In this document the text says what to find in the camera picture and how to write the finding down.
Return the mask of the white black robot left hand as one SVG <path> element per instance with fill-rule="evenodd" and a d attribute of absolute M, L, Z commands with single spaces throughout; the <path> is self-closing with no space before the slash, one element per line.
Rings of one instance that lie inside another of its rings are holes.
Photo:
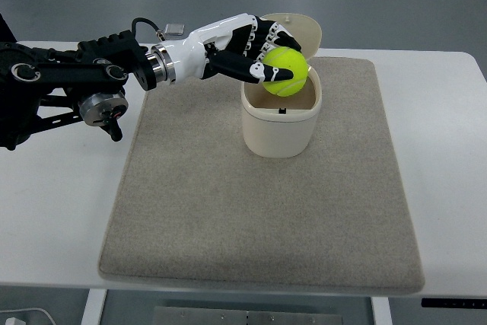
<path fill-rule="evenodd" d="M 281 24 L 243 13 L 200 27 L 183 40 L 164 41 L 153 50 L 159 52 L 169 82 L 222 74 L 259 84 L 278 76 L 278 69 L 264 65 L 263 57 L 280 46 L 301 51 Z"/>

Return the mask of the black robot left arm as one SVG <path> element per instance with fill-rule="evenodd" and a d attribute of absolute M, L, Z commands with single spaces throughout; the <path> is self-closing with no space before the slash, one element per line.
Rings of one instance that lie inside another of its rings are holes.
<path fill-rule="evenodd" d="M 35 133 L 81 121 L 120 141 L 130 75 L 146 91 L 175 78 L 170 60 L 141 46 L 134 29 L 59 51 L 20 44 L 2 20 L 1 146 L 13 151 Z"/>

